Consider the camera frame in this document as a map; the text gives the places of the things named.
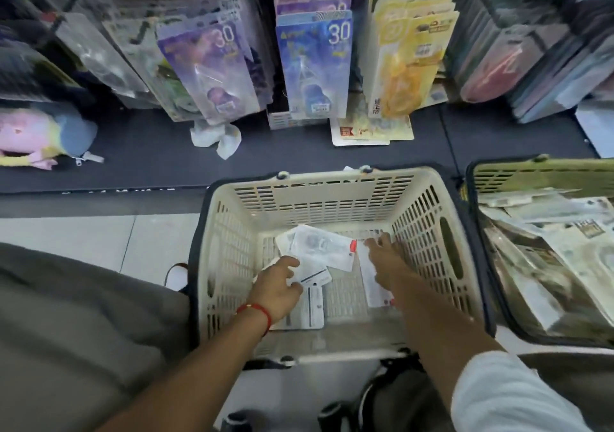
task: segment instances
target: display shelf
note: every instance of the display shelf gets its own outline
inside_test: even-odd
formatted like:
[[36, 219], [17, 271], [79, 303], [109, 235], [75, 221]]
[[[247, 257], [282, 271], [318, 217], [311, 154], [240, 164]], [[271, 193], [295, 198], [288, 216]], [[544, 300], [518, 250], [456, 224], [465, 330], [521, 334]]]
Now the display shelf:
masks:
[[[226, 161], [215, 148], [194, 147], [191, 123], [173, 123], [161, 110], [112, 108], [101, 118], [90, 150], [103, 156], [104, 164], [84, 162], [77, 166], [73, 159], [62, 158], [51, 172], [1, 168], [0, 216], [171, 213], [164, 212], [167, 207], [175, 212], [196, 212], [199, 197], [216, 180], [281, 171], [325, 172], [342, 170], [346, 165], [390, 168], [436, 162], [451, 175], [455, 172], [437, 108], [412, 115], [414, 141], [358, 148], [334, 147], [328, 125], [272, 132], [265, 114], [257, 114], [237, 122], [242, 143]], [[171, 206], [172, 198], [179, 198], [179, 194], [163, 194], [169, 189], [181, 190], [187, 202], [175, 201]], [[154, 190], [156, 195], [147, 194]]]
[[596, 153], [570, 112], [520, 125], [502, 102], [442, 105], [441, 118], [459, 173], [475, 160], [548, 154], [594, 158]]

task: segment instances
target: pink plush toy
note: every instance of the pink plush toy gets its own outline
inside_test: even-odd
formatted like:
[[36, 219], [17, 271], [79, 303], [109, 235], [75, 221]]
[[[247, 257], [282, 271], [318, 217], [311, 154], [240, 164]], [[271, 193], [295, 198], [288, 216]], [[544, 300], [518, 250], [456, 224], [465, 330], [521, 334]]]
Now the pink plush toy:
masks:
[[[51, 170], [54, 157], [81, 157], [96, 136], [96, 125], [83, 120], [68, 104], [32, 104], [0, 110], [0, 166], [34, 166]], [[6, 156], [5, 152], [26, 154]]]

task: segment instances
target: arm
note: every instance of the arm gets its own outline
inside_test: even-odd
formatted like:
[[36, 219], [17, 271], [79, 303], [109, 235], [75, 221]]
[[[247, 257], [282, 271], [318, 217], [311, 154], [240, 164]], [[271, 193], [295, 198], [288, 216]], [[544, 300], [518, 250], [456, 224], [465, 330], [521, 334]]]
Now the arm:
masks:
[[[282, 257], [263, 270], [248, 303], [265, 307], [273, 323], [296, 306], [303, 287], [287, 286], [297, 267], [293, 257]], [[176, 371], [152, 385], [125, 411], [97, 432], [173, 431], [203, 432], [215, 422], [243, 365], [250, 359], [267, 328], [263, 312], [248, 308], [228, 323], [211, 341], [182, 361]]]
[[461, 372], [477, 354], [504, 351], [482, 327], [434, 291], [403, 261], [390, 235], [380, 243], [365, 241], [377, 271], [376, 280], [392, 291], [403, 313], [408, 339], [435, 384], [448, 411]]

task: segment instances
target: red bracelet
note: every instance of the red bracelet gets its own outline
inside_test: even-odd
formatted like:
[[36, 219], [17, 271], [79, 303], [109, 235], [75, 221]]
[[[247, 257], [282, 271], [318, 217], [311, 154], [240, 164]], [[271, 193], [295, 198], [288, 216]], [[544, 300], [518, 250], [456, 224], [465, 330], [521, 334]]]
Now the red bracelet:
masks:
[[260, 312], [262, 312], [265, 316], [266, 316], [266, 332], [264, 335], [262, 335], [262, 337], [264, 338], [264, 336], [266, 334], [268, 334], [269, 330], [271, 329], [271, 325], [272, 325], [272, 319], [271, 319], [271, 314], [268, 313], [268, 311], [261, 306], [260, 304], [243, 304], [241, 306], [238, 307], [238, 309], [236, 310], [235, 314], [239, 314], [243, 311], [245, 311], [247, 308], [252, 308], [252, 309], [257, 309]]

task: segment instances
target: hand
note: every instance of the hand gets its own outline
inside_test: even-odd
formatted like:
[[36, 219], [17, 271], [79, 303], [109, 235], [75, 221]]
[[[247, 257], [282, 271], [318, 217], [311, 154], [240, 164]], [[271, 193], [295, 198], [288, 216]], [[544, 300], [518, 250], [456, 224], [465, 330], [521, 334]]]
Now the hand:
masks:
[[365, 240], [365, 246], [369, 248], [369, 259], [377, 272], [375, 281], [388, 291], [392, 291], [396, 278], [414, 273], [401, 257], [400, 245], [391, 243], [390, 234], [381, 235], [377, 243], [373, 238], [369, 238]]
[[303, 286], [295, 281], [290, 286], [286, 280], [294, 276], [288, 267], [298, 267], [298, 259], [283, 256], [274, 265], [258, 274], [248, 296], [248, 304], [260, 304], [271, 316], [272, 323], [286, 317], [298, 303]]

